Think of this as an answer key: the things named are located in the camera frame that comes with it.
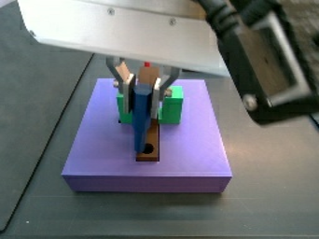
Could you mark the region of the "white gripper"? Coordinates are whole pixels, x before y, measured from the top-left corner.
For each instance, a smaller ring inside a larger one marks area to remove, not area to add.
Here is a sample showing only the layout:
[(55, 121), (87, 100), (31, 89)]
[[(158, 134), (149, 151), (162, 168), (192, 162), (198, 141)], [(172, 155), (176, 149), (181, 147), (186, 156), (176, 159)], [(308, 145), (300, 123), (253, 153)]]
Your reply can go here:
[(132, 110), (136, 75), (124, 58), (169, 65), (152, 89), (152, 119), (160, 102), (172, 96), (178, 68), (228, 74), (216, 35), (194, 0), (15, 1), (26, 29), (39, 43), (109, 55), (105, 66), (122, 95), (125, 114)]

